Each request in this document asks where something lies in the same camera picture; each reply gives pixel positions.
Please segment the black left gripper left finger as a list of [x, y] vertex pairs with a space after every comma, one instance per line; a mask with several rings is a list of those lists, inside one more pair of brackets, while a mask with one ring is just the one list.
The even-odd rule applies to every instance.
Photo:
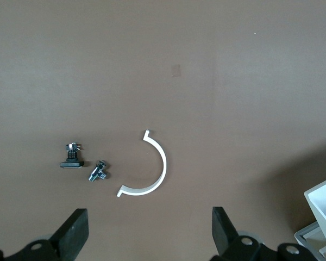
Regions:
[[26, 245], [17, 253], [0, 260], [75, 260], [89, 237], [87, 209], [76, 209], [49, 239]]

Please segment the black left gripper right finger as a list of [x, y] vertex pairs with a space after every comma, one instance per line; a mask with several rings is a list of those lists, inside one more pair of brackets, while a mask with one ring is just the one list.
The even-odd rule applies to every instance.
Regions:
[[218, 251], [212, 260], [315, 260], [301, 245], [283, 243], [272, 250], [250, 235], [240, 235], [223, 207], [212, 208], [212, 237]]

